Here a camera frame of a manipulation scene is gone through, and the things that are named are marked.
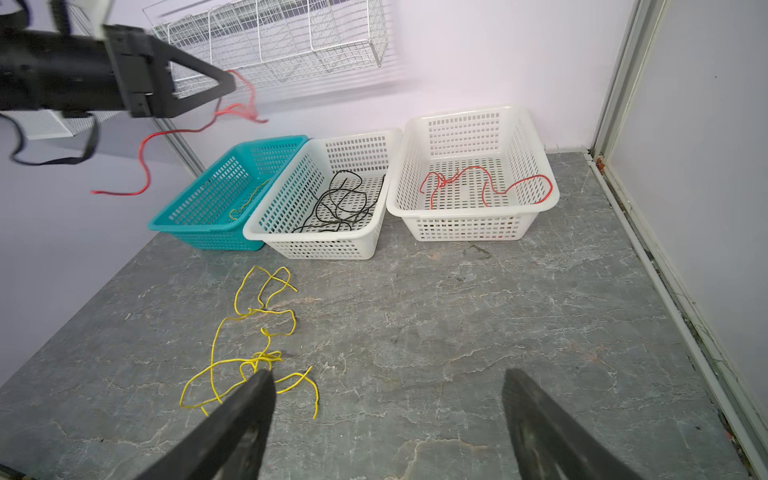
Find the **tangled black wire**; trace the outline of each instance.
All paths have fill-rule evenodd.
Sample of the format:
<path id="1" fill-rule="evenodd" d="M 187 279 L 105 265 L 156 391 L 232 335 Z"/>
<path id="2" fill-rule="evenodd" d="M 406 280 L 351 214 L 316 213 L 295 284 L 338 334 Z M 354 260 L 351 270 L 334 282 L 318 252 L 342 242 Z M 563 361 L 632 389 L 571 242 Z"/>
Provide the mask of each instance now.
<path id="1" fill-rule="evenodd" d="M 341 185 L 338 187 L 333 186 L 333 182 L 336 180 L 336 176 L 339 174 L 351 174 L 357 177 L 359 180 L 359 183 L 354 187 L 345 187 L 346 182 L 348 180 L 352 180 L 351 178 L 345 178 L 342 180 Z M 361 220 L 365 220 L 367 217 L 373 217 L 373 212 L 371 211 L 372 208 L 376 205 L 376 200 L 378 200 L 379 195 L 381 194 L 381 188 L 384 185 L 384 180 L 382 179 L 381 186 L 379 186 L 379 192 L 376 194 L 376 196 L 373 198 L 373 201 L 370 205 L 368 205 L 368 194 L 362 190 L 358 190 L 363 184 L 362 177 L 360 177 L 358 174 L 356 174 L 353 171 L 349 170 L 339 170 L 336 172 L 335 175 L 333 175 L 333 178 L 331 179 L 331 183 L 329 184 L 328 190 L 326 190 L 322 195 L 320 195 L 320 198 L 317 198 L 317 202 L 315 203 L 315 207 L 313 208 L 313 212 L 311 215 L 309 215 L 306 220 L 304 220 L 304 223 L 301 227 L 297 227 L 293 229 L 293 232 L 303 232 L 304 229 L 310 228 L 310 227 L 329 227 L 329 226 L 336 226 L 336 229 L 331 228 L 325 228 L 323 230 L 317 230 L 318 232 L 342 232 L 342 231 L 352 231 L 353 226 L 355 223 L 360 222 Z M 341 196 L 341 198 L 336 201 L 333 197 L 334 194 L 339 192 L 345 192 L 344 195 Z M 362 199 L 362 207 L 358 210 L 347 210 L 343 207 L 344 202 L 347 201 L 347 199 L 350 200 L 351 203 L 358 203 L 355 202 L 355 200 L 361 200 Z M 321 214 L 327 212 L 331 219 L 327 218 L 321 218 Z M 341 230 L 342 226 L 346 225 L 348 230 Z"/>

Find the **white wire basket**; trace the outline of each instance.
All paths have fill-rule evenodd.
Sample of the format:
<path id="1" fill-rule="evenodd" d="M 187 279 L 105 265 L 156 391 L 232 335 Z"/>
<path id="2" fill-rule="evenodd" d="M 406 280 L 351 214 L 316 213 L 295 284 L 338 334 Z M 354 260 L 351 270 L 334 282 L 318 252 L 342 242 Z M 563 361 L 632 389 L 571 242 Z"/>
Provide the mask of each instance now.
<path id="1" fill-rule="evenodd" d="M 376 251 L 384 221 L 389 189 L 390 157 L 400 145 L 397 129 L 348 135 L 326 140 L 310 140 L 291 160 L 245 223 L 243 235 L 261 240 L 287 258 L 324 260 L 368 260 Z M 342 187 L 339 172 L 352 171 L 362 178 L 356 190 L 365 192 L 363 202 L 372 214 L 348 226 L 345 231 L 328 230 L 308 219 L 324 192 Z M 346 211 L 360 210 L 360 196 L 339 192 L 335 199 Z"/>
<path id="2" fill-rule="evenodd" d="M 412 118 L 393 163 L 387 210 L 422 242 L 519 240 L 538 213 L 560 199 L 544 146 L 522 107 Z M 452 179 L 467 167 L 486 169 L 498 190 L 535 175 L 546 176 L 551 187 L 535 177 L 498 195 L 478 168 L 440 188 L 438 176 L 430 174 Z"/>
<path id="3" fill-rule="evenodd" d="M 381 66 L 388 44 L 382 0 L 241 0 L 152 33 L 258 88 Z M 171 74 L 180 98 L 216 84 L 180 65 Z"/>

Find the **wire rack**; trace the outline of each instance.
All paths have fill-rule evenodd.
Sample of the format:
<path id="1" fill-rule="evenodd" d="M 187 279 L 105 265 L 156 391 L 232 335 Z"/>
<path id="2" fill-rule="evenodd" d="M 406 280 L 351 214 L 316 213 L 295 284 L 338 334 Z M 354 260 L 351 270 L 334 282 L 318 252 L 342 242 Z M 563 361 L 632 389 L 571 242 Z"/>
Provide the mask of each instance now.
<path id="1" fill-rule="evenodd" d="M 257 87 L 381 66 L 388 44 L 382 0 L 242 0 L 152 33 Z M 180 98 L 216 84 L 181 65 L 171 74 Z"/>

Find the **teal plastic basket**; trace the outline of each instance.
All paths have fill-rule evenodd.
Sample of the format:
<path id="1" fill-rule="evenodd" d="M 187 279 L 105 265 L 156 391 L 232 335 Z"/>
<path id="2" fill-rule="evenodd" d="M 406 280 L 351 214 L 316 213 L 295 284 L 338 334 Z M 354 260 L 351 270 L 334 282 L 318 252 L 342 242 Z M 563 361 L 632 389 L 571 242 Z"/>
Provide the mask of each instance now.
<path id="1" fill-rule="evenodd" d="M 203 250 L 260 249 L 264 242 L 246 239 L 243 225 L 307 140 L 298 135 L 233 147 L 170 202 L 149 229 Z"/>

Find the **basket rim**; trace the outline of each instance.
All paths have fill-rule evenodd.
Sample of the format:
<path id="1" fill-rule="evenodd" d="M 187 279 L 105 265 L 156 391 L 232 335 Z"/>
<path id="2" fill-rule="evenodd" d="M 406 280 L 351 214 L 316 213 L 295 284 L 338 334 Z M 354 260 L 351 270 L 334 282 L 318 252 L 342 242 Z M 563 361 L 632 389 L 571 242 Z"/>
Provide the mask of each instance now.
<path id="1" fill-rule="evenodd" d="M 251 201 L 251 205 L 246 207 L 243 210 L 243 213 L 240 214 L 240 217 L 231 222 L 231 223 L 225 223 L 223 225 L 215 224 L 215 223 L 206 223 L 206 224 L 198 224 L 198 225 L 163 225 L 158 224 L 157 221 L 161 219 L 164 216 L 168 215 L 168 212 L 170 211 L 171 207 L 173 205 L 176 205 L 178 202 L 182 200 L 186 200 L 186 197 L 189 197 L 190 193 L 197 189 L 201 183 L 204 181 L 207 181 L 208 178 L 213 174 L 213 172 L 220 166 L 220 164 L 223 164 L 224 162 L 228 161 L 230 157 L 233 155 L 234 151 L 242 147 L 244 145 L 251 145 L 251 144 L 262 144 L 266 142 L 277 142 L 277 141 L 286 141 L 286 140 L 294 140 L 298 139 L 300 140 L 299 145 L 296 147 L 296 149 L 293 152 L 293 156 L 288 159 L 287 161 L 283 162 L 283 165 L 280 167 L 280 173 L 282 173 L 288 165 L 290 165 L 290 162 L 293 161 L 293 158 L 296 156 L 296 154 L 301 151 L 304 145 L 310 140 L 309 137 L 306 135 L 284 135 L 282 137 L 270 137 L 270 138 L 261 138 L 259 140 L 250 140 L 250 141 L 244 141 L 240 142 L 239 144 L 233 146 L 227 152 L 219 158 L 219 160 L 215 161 L 210 167 L 208 167 L 202 175 L 195 178 L 191 184 L 187 188 L 181 191 L 173 200 L 168 202 L 168 204 L 163 208 L 163 210 L 160 211 L 157 215 L 152 218 L 152 221 L 147 225 L 147 228 L 152 231 L 158 231 L 158 232 L 165 232 L 165 233 L 211 233 L 211 232 L 220 232 L 220 231 L 228 231 L 233 230 L 235 227 L 238 227 L 242 225 L 244 222 L 248 220 L 250 217 L 250 214 L 256 209 L 256 207 L 259 206 L 259 202 L 264 198 L 264 196 L 269 192 L 270 188 L 272 188 L 272 185 L 274 184 L 275 180 L 279 177 L 279 175 L 274 175 L 272 178 L 270 178 L 270 181 L 267 182 L 266 185 L 264 185 L 264 188 L 262 189 L 261 194 L 254 197 L 254 199 Z"/>
<path id="2" fill-rule="evenodd" d="M 482 113 L 488 113 L 489 111 L 497 111 L 499 109 L 510 109 L 515 113 L 520 114 L 522 121 L 527 124 L 526 126 L 531 129 L 530 132 L 536 135 L 536 138 L 538 139 L 538 132 L 536 131 L 536 127 L 533 125 L 533 121 L 531 120 L 531 116 L 528 113 L 528 111 L 524 107 L 520 105 L 514 105 L 514 104 L 496 105 L 496 106 L 478 107 L 478 108 L 462 108 L 454 111 L 442 111 L 435 114 L 413 117 L 410 120 L 408 120 L 408 123 L 406 124 L 406 128 L 403 133 L 403 139 L 400 142 L 400 148 L 398 149 L 397 154 L 395 155 L 394 165 L 393 167 L 390 168 L 392 179 L 391 179 L 390 190 L 389 190 L 389 193 L 387 194 L 387 201 L 386 201 L 386 207 L 388 212 L 390 212 L 395 217 L 400 217 L 400 218 L 419 218 L 419 219 L 429 219 L 429 220 L 438 220 L 438 219 L 467 220 L 467 219 L 473 219 L 473 218 L 485 219 L 487 217 L 508 217 L 508 216 L 514 216 L 514 215 L 520 215 L 520 214 L 536 214 L 538 212 L 543 212 L 554 207 L 560 200 L 560 189 L 558 188 L 558 183 L 555 180 L 554 175 L 552 173 L 551 165 L 549 164 L 549 158 L 547 157 L 544 151 L 544 147 L 541 145 L 541 141 L 533 145 L 532 148 L 534 150 L 537 150 L 535 152 L 537 156 L 541 155 L 545 159 L 545 161 L 537 162 L 537 163 L 538 163 L 540 173 L 543 175 L 546 175 L 552 181 L 552 193 L 549 195 L 549 198 L 547 198 L 547 200 L 541 202 L 540 204 L 509 205 L 507 207 L 467 207 L 467 208 L 443 208 L 443 209 L 436 208 L 434 210 L 427 210 L 427 209 L 407 210 L 407 209 L 402 209 L 396 205 L 397 191 L 400 186 L 400 179 L 402 178 L 402 168 L 404 164 L 403 161 L 404 161 L 404 156 L 406 155 L 404 151 L 404 148 L 405 148 L 404 146 L 406 145 L 407 141 L 410 140 L 413 135 L 415 135 L 416 124 L 418 124 L 421 121 L 426 121 L 433 118 L 440 118 L 447 115 L 482 114 Z M 446 159 L 451 157 L 458 157 L 458 156 L 457 155 L 444 156 L 444 158 Z"/>
<path id="3" fill-rule="evenodd" d="M 402 139 L 402 131 L 399 128 L 385 128 L 382 130 L 374 130 L 370 132 L 365 132 L 361 134 L 351 134 L 351 135 L 341 135 L 338 137 L 331 137 L 331 138 L 314 138 L 308 142 L 306 142 L 301 149 L 296 153 L 296 155 L 293 156 L 293 159 L 291 160 L 291 164 L 295 162 L 299 162 L 304 154 L 304 149 L 309 149 L 313 145 L 322 144 L 328 141 L 338 141 L 338 140 L 348 140 L 353 137 L 363 137 L 368 135 L 374 135 L 374 134 L 391 134 L 394 135 L 394 140 L 396 142 L 395 151 L 399 150 L 400 147 L 400 141 Z M 261 232 L 253 232 L 250 231 L 249 226 L 258 223 L 259 219 L 256 216 L 256 211 L 252 212 L 250 217 L 248 218 L 248 221 L 243 226 L 243 236 L 246 237 L 248 240 L 261 240 L 263 242 L 266 242 L 269 244 L 270 242 L 278 243 L 278 242 L 327 242 L 327 241 L 336 241 L 336 240 L 359 240 L 366 235 L 369 235 L 372 233 L 378 223 L 379 218 L 383 217 L 384 212 L 386 210 L 386 199 L 387 199 L 387 193 L 389 192 L 389 185 L 392 179 L 392 158 L 394 155 L 390 155 L 389 157 L 389 166 L 387 168 L 386 173 L 384 174 L 384 181 L 382 183 L 381 191 L 379 192 L 379 198 L 376 200 L 376 208 L 373 209 L 373 216 L 371 217 L 371 220 L 368 222 L 367 225 L 365 225 L 363 228 L 359 230 L 353 230 L 351 232 L 345 231 L 345 232 L 299 232 L 299 233 L 261 233 Z M 275 179 L 275 181 L 278 181 L 281 179 L 283 175 L 288 176 L 293 172 L 291 170 L 291 165 L 283 169 L 283 172 L 280 174 L 278 178 Z M 270 191 L 264 196 L 263 202 L 265 204 L 269 203 L 274 199 L 274 197 L 277 196 L 279 193 L 279 190 Z"/>

